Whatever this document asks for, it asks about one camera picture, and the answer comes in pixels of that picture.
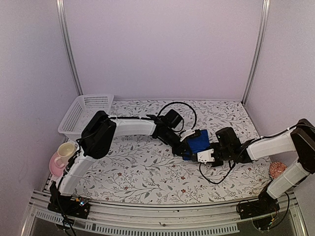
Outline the blue towel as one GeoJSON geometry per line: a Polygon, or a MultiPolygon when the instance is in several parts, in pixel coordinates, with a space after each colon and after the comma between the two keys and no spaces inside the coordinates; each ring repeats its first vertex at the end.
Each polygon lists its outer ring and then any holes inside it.
{"type": "Polygon", "coordinates": [[[190,148],[184,156],[183,160],[185,161],[197,161],[197,154],[199,152],[208,150],[211,148],[208,136],[208,130],[195,130],[195,133],[186,137],[184,143],[190,148]]]}

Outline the white plastic basket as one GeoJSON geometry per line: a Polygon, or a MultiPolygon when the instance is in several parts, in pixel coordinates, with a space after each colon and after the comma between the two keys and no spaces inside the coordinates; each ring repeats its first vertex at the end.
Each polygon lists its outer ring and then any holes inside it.
{"type": "Polygon", "coordinates": [[[59,124],[58,132],[70,140],[79,139],[97,111],[109,113],[113,100],[112,94],[87,94],[76,97],[59,124]]]}

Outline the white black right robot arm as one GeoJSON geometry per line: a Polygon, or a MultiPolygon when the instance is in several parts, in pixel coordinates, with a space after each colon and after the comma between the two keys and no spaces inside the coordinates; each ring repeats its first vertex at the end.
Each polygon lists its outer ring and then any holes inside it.
{"type": "Polygon", "coordinates": [[[240,142],[234,129],[226,127],[216,133],[217,142],[210,144],[214,162],[232,161],[247,164],[266,157],[280,159],[288,155],[291,163],[279,177],[273,179],[258,195],[254,210],[265,214],[274,208],[278,197],[297,186],[315,172],[315,127],[307,119],[300,119],[295,125],[270,136],[240,142]]]}

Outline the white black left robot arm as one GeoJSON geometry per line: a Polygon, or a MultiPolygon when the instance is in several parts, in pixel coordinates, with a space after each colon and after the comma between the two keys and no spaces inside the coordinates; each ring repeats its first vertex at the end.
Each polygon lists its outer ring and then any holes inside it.
{"type": "Polygon", "coordinates": [[[63,174],[50,185],[51,202],[62,213],[70,213],[73,209],[72,197],[74,189],[89,167],[105,157],[114,138],[128,135],[147,135],[159,139],[171,146],[172,153],[185,156],[191,149],[173,128],[181,122],[181,116],[171,110],[165,116],[146,115],[137,117],[111,117],[104,111],[98,111],[78,139],[78,147],[68,160],[63,174]]]}

